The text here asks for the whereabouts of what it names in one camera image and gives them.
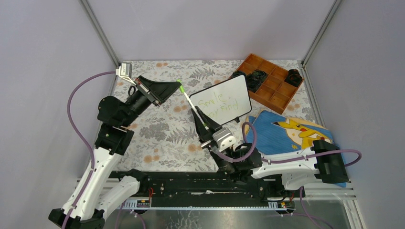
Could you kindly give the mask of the green marker cap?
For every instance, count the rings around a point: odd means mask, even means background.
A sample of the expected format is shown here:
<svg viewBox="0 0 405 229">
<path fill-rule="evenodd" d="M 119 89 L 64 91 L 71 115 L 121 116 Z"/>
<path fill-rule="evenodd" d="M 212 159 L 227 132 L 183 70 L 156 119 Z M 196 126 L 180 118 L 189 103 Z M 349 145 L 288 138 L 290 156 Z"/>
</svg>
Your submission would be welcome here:
<svg viewBox="0 0 405 229">
<path fill-rule="evenodd" d="M 183 85 L 182 85 L 182 83 L 181 83 L 181 80 L 178 79 L 177 82 L 180 83 L 180 87 L 179 87 L 180 92 L 183 93 L 184 95 L 186 95 L 186 92 L 185 92 L 185 89 L 184 89 L 184 87 L 183 87 Z"/>
</svg>

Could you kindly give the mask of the white whiteboard black frame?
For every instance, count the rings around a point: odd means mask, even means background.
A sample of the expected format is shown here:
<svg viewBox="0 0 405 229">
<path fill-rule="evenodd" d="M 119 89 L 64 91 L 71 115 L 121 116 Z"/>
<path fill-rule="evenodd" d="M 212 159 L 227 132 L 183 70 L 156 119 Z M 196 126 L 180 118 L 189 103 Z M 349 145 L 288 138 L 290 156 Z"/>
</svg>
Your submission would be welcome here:
<svg viewBox="0 0 405 229">
<path fill-rule="evenodd" d="M 238 75 L 190 96 L 193 105 L 220 125 L 251 112 L 245 77 Z"/>
</svg>

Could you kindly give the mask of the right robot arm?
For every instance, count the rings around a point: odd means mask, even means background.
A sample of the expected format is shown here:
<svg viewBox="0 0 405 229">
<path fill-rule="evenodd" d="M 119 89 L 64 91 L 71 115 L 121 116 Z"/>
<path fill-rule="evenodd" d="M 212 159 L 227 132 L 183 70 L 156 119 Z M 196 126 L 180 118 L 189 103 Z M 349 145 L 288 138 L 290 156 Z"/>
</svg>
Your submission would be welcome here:
<svg viewBox="0 0 405 229">
<path fill-rule="evenodd" d="M 204 115 L 192 112 L 201 147 L 209 150 L 218 173 L 248 183 L 276 175 L 275 193 L 285 197 L 308 183 L 349 181 L 342 151 L 327 129 L 302 120 L 262 111 L 243 124 L 244 142 L 237 146 L 232 132 Z"/>
</svg>

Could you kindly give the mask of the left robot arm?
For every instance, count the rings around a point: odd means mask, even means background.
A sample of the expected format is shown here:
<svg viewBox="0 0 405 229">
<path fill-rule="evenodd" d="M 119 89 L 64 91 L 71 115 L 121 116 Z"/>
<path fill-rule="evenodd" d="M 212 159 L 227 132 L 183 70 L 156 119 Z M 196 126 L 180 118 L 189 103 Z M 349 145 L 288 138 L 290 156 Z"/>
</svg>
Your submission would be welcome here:
<svg viewBox="0 0 405 229">
<path fill-rule="evenodd" d="M 68 201 L 51 211 L 48 219 L 62 229 L 101 229 L 110 214 L 132 195 L 151 192 L 146 173 L 132 169 L 118 185 L 100 195 L 111 172 L 125 154 L 134 131 L 130 126 L 150 105 L 159 106 L 181 87 L 180 82 L 155 82 L 139 76 L 133 81 L 134 93 L 122 102 L 114 96 L 98 105 L 102 122 L 90 162 Z"/>
</svg>

